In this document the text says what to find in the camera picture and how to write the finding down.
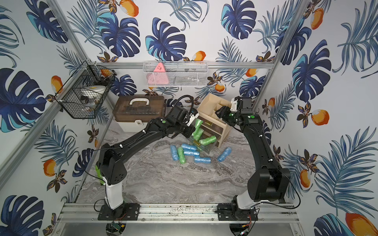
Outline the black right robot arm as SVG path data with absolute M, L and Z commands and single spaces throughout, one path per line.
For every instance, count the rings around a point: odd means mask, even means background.
M 238 131 L 247 139 L 256 165 L 255 173 L 247 183 L 247 190 L 235 196 L 230 204 L 230 214 L 236 220 L 256 219 L 256 206 L 268 204 L 280 206 L 290 184 L 290 171 L 276 160 L 267 141 L 263 122 L 253 113 L 249 97 L 235 97 L 231 106 L 216 111 L 218 118 Z

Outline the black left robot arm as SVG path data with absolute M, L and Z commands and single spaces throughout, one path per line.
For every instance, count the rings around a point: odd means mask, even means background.
M 105 183 L 105 200 L 98 215 L 98 220 L 121 220 L 129 213 L 129 204 L 122 196 L 122 182 L 127 176 L 125 163 L 136 153 L 151 143 L 182 134 L 189 138 L 195 131 L 195 120 L 199 113 L 195 108 L 190 110 L 174 106 L 165 117 L 150 120 L 147 126 L 130 138 L 114 145 L 105 144 L 100 149 L 96 163 L 102 180 Z

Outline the beige drawer organizer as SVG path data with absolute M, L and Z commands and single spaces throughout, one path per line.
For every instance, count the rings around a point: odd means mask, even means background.
M 231 127 L 216 115 L 216 111 L 223 106 L 230 108 L 231 102 L 214 94 L 208 94 L 197 108 L 198 118 L 203 121 L 201 128 L 206 135 L 216 136 L 216 147 L 222 146 L 231 131 Z

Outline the clear bottom drawer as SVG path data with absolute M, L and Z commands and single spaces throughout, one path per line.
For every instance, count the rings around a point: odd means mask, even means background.
M 220 135 L 201 125 L 194 135 L 190 136 L 190 144 L 196 146 L 203 154 L 210 154 L 219 145 Z

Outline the green roll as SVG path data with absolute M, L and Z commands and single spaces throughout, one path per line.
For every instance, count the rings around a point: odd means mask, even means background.
M 211 136 L 211 137 L 199 140 L 200 144 L 203 146 L 207 146 L 209 144 L 215 143 L 216 141 L 217 141 L 216 136 Z
M 186 157 L 184 155 L 184 149 L 182 147 L 177 148 L 177 153 L 178 153 L 178 156 L 179 156 L 180 163 L 185 164 L 186 163 Z
M 192 133 L 192 136 L 195 136 L 197 134 L 202 124 L 203 124 L 202 120 L 200 119 L 195 120 L 195 131 Z
M 203 132 L 204 132 L 204 130 L 203 130 L 202 128 L 198 128 L 198 129 L 194 132 L 194 134 L 193 134 L 194 139 L 195 139 L 196 141 L 199 141 L 200 138 L 201 138 L 201 136 L 202 136 L 202 134 L 203 134 Z

